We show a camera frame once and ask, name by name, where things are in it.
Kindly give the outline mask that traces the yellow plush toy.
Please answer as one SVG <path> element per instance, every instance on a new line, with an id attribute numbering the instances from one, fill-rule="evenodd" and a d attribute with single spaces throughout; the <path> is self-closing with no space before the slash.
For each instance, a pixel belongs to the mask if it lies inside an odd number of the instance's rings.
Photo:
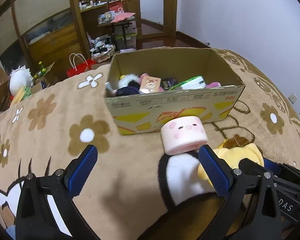
<path id="1" fill-rule="evenodd" d="M 235 142 L 236 141 L 229 142 L 229 140 L 224 140 L 224 142 L 217 148 L 214 148 L 213 151 L 217 157 L 223 159 L 232 169 L 239 168 L 239 162 L 245 158 L 248 158 L 249 160 L 264 167 L 264 158 L 255 143 L 243 141 L 241 142 L 240 147 L 235 144 Z M 205 191 L 215 191 L 215 188 L 213 187 L 201 163 L 198 164 L 194 174 L 194 177 L 198 179 Z"/>

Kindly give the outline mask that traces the purple-haired plush doll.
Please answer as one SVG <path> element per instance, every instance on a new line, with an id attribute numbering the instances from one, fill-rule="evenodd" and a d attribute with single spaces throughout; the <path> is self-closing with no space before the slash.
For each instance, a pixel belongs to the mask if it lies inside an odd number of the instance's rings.
<path id="1" fill-rule="evenodd" d="M 119 88 L 115 91 L 115 96 L 130 96 L 140 94 L 140 91 L 136 87 L 126 86 Z"/>

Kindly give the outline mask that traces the open cardboard box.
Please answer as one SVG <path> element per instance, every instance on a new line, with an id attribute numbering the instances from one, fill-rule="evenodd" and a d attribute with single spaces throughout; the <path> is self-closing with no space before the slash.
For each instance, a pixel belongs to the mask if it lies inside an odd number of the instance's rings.
<path id="1" fill-rule="evenodd" d="M 110 64 L 107 81 L 118 89 L 126 74 L 176 78 L 179 83 L 202 77 L 207 85 L 220 87 L 183 89 L 135 95 L 115 96 L 107 90 L 106 106 L 121 135 L 158 132 L 168 121 L 197 116 L 204 123 L 224 120 L 245 89 L 230 63 L 211 48 L 160 47 L 116 54 Z"/>

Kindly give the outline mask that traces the pink pig cube plush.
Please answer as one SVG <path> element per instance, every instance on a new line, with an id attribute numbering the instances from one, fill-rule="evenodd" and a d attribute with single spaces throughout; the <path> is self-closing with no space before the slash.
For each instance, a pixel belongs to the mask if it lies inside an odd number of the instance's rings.
<path id="1" fill-rule="evenodd" d="M 173 119 L 162 126 L 160 133 L 167 155 L 194 151 L 208 142 L 204 126 L 197 116 Z"/>

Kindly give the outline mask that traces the red paper bag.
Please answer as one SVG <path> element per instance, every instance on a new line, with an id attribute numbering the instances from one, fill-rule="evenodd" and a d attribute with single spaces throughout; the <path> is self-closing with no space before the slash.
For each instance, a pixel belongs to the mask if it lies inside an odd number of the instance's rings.
<path id="1" fill-rule="evenodd" d="M 71 69 L 66 72 L 67 77 L 73 77 L 75 75 L 81 74 L 87 70 L 92 70 L 92 65 L 97 64 L 96 61 L 92 59 L 85 59 L 85 57 L 81 53 L 71 53 L 69 55 L 69 63 L 71 65 Z"/>

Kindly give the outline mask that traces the small cluttered table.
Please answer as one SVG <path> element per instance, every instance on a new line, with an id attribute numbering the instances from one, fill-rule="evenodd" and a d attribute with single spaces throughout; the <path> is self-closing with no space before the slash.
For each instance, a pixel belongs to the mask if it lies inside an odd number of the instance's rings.
<path id="1" fill-rule="evenodd" d="M 129 21 L 135 21 L 136 22 L 135 16 L 134 16 L 134 17 L 131 17 L 128 20 L 124 20 L 124 21 L 121 21 L 119 23 L 112 23 L 112 20 L 114 19 L 115 14 L 116 14 L 115 11 L 108 11 L 108 12 L 105 12 L 104 14 L 100 15 L 98 17 L 98 25 L 97 25 L 98 27 L 110 27 L 114 42 L 115 42 L 115 38 L 114 38 L 115 25 L 126 24 Z"/>

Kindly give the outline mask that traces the green tissue pack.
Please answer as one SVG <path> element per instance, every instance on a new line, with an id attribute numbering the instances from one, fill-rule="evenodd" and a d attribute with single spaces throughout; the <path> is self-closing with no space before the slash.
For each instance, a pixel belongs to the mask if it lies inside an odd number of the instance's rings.
<path id="1" fill-rule="evenodd" d="M 202 76 L 195 76 L 186 81 L 178 83 L 169 90 L 192 90 L 192 89 L 203 89 L 206 87 L 206 83 Z"/>

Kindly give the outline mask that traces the basket with zebra plush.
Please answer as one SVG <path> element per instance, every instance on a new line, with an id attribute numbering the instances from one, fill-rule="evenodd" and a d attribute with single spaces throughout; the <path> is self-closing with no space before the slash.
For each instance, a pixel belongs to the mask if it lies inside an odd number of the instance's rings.
<path id="1" fill-rule="evenodd" d="M 112 43 L 111 36 L 103 35 L 90 40 L 91 59 L 97 63 L 110 60 L 115 54 L 115 45 Z"/>

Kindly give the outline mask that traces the pink cloth on table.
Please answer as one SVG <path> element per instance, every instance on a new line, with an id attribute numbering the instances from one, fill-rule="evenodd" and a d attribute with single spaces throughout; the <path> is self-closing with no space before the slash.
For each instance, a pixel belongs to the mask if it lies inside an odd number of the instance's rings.
<path id="1" fill-rule="evenodd" d="M 112 20 L 112 23 L 119 23 L 124 20 L 128 20 L 131 17 L 134 17 L 135 13 L 134 12 L 121 12 L 121 13 L 116 13 L 114 16 L 114 19 Z"/>

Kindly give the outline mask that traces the black white penguin plush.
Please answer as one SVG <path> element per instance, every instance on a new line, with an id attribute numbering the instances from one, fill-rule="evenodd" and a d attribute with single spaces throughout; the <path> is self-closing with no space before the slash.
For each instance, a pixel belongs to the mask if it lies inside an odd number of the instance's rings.
<path id="1" fill-rule="evenodd" d="M 138 239 L 197 239 L 224 199 L 197 175 L 198 153 L 164 154 L 158 165 L 161 198 L 167 212 Z"/>

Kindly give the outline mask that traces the pink plastic bag roll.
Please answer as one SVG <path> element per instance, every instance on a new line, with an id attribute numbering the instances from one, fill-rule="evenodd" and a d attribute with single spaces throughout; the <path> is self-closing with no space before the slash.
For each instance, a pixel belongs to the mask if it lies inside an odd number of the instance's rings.
<path id="1" fill-rule="evenodd" d="M 139 91 L 143 94 L 163 92 L 164 89 L 161 87 L 161 78 L 149 76 L 144 73 L 140 76 L 140 89 Z"/>

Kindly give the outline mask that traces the small black white plush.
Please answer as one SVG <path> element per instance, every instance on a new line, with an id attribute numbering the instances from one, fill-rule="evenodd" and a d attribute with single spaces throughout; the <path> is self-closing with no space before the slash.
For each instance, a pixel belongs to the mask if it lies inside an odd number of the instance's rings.
<path id="1" fill-rule="evenodd" d="M 123 87 L 135 87 L 137 89 L 140 89 L 141 80 L 140 77 L 135 74 L 127 74 L 120 77 L 120 80 L 118 82 L 117 87 L 123 88 Z"/>

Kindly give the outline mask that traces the white spiky-hair plush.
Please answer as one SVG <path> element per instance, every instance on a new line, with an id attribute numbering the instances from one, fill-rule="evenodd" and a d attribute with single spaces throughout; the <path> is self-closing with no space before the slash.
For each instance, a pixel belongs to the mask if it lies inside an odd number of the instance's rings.
<path id="1" fill-rule="evenodd" d="M 25 65 L 19 66 L 17 69 L 12 70 L 10 73 L 9 90 L 15 96 L 21 87 L 32 87 L 33 77 L 29 68 Z"/>

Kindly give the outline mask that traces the clear storage bin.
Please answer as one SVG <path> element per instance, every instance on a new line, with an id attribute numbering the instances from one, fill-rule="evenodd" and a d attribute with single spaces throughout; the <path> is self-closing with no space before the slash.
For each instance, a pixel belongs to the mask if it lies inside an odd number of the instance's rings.
<path id="1" fill-rule="evenodd" d="M 135 49 L 138 29 L 135 21 L 126 24 L 115 25 L 114 38 L 118 50 Z"/>

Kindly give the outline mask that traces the pink white plush toy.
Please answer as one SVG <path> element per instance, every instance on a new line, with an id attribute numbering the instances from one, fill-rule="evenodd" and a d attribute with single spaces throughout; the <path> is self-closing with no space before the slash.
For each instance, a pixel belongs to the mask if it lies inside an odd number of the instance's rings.
<path id="1" fill-rule="evenodd" d="M 206 85 L 206 88 L 217 88 L 217 87 L 221 87 L 221 84 L 219 82 L 212 82 Z"/>

